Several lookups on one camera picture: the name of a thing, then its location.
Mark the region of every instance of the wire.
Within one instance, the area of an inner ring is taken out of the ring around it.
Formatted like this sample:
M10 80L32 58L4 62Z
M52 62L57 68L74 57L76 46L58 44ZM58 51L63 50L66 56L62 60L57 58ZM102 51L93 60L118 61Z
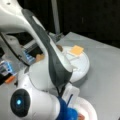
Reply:
M11 52L14 54L14 56L15 56L19 61L21 61L24 65L26 65L27 67L29 67L29 65L21 59L21 56L20 56L20 55L17 55L17 54L14 52L14 50L11 48L11 46L10 46L9 43L6 41L5 37L2 35L1 32L0 32L0 36L1 36L1 38L3 39L3 41L6 43L6 45L8 46L8 48L11 50Z
M57 90L58 96L60 97L60 92L59 92L58 87L56 87L56 90Z

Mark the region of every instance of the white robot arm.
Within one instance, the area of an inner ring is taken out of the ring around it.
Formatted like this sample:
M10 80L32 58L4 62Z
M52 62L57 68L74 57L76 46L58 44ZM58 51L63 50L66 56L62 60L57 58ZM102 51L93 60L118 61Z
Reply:
M67 58L34 14L22 9L17 0L0 0L0 31L29 32L45 55L44 60L19 72L18 87L11 97L13 113L23 120L64 120L60 112L64 101L43 91L69 82L73 68Z
M22 9L16 0L0 1L0 31L29 32L42 49L45 59L28 69L32 84L39 90L48 90L66 84L72 75L72 66L44 31L33 13Z

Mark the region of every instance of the dark wall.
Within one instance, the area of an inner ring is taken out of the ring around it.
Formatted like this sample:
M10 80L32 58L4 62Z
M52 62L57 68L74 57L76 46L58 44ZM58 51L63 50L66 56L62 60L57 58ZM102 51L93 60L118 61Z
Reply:
M120 0L61 0L63 31L120 47Z
M51 0L19 0L55 32ZM57 0L61 32L72 31L120 47L120 0Z

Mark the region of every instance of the blue object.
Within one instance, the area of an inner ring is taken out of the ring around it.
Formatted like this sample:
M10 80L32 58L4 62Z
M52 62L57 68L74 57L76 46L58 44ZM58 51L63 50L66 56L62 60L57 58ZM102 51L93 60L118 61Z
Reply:
M61 99L61 98L58 98L59 102L60 102L60 113L58 115L58 118L56 120L67 120L67 104L66 102Z
M17 100L17 105L21 105L22 101L21 100Z
M77 119L78 119L77 111L72 108L68 108L66 120L77 120Z
M77 120L77 111L72 108L68 108L66 102L63 99L58 98L58 100L60 102L60 113L56 120Z

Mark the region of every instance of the blue light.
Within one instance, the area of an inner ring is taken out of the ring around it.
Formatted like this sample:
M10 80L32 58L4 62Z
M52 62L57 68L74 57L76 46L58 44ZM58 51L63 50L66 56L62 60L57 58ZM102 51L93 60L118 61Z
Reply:
M17 105L21 105L22 101L21 100L17 100Z

